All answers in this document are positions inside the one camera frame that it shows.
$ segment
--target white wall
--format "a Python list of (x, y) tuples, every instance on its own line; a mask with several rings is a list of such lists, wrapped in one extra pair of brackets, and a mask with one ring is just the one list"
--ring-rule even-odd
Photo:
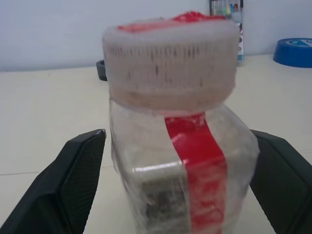
[[(114, 24), (170, 17), (208, 0), (0, 0), (0, 71), (94, 65)], [(312, 37), (312, 0), (245, 0), (245, 51), (271, 53), (286, 37)]]

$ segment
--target red tape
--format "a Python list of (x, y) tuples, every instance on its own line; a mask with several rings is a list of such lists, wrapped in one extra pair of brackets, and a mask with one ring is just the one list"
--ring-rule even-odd
[(224, 221), (227, 163), (212, 136), (205, 113), (167, 117), (166, 127), (186, 171), (192, 233), (221, 234)]

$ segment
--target blue object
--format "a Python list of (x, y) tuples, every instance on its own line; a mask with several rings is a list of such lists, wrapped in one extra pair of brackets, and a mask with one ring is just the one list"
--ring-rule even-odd
[(312, 68), (312, 39), (288, 38), (279, 40), (273, 60), (291, 67)]

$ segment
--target table surface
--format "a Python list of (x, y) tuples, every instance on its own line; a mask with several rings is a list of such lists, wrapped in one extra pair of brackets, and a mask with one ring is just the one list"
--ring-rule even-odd
[[(226, 104), (248, 127), (285, 138), (312, 164), (311, 89), (312, 69), (252, 56), (238, 68)], [(105, 128), (98, 190), (84, 233), (135, 233), (110, 157), (108, 97), (95, 67), (0, 73), (0, 225), (67, 140)], [(274, 231), (249, 190), (234, 234), (250, 233)]]

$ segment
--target black object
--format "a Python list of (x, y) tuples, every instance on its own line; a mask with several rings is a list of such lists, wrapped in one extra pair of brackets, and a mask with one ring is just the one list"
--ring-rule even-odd
[(98, 187), (105, 130), (68, 141), (19, 201), (0, 234), (82, 234)]
[(100, 80), (107, 81), (104, 60), (101, 60), (101, 61), (97, 62), (97, 74), (98, 74), (98, 78)]
[(250, 184), (277, 234), (312, 233), (312, 166), (284, 139), (253, 131), (260, 156)]

